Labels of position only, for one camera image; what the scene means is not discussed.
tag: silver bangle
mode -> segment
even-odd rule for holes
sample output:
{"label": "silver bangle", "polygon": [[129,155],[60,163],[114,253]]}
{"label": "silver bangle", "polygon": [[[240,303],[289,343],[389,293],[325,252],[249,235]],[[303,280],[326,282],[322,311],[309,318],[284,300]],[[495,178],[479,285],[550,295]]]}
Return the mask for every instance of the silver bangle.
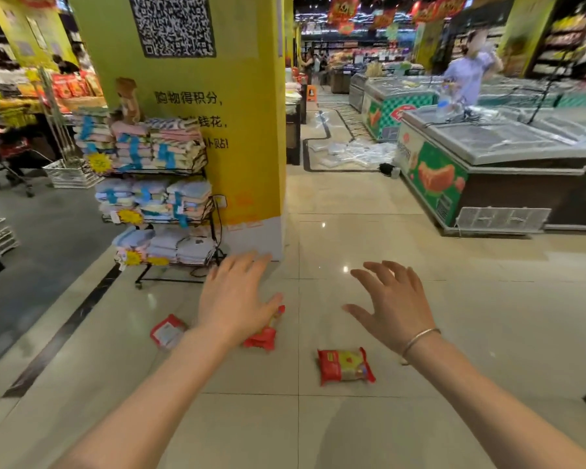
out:
{"label": "silver bangle", "polygon": [[440,332],[440,329],[438,329],[438,328],[427,329],[427,330],[425,330],[425,331],[422,331],[422,332],[420,332],[420,333],[419,333],[419,334],[417,334],[416,336],[414,336],[414,338],[410,339],[410,340],[408,341],[408,343],[406,344],[406,347],[404,348],[404,351],[402,352],[402,357],[403,357],[403,358],[406,358],[406,353],[407,353],[407,352],[410,350],[410,348],[411,348],[412,346],[414,346],[414,344],[416,344],[416,343],[417,343],[417,341],[418,341],[419,339],[421,339],[423,336],[425,336],[425,335],[427,335],[427,334],[429,334],[429,333],[433,333],[433,332],[437,332],[437,333],[439,333],[439,334],[441,333],[441,332]]}

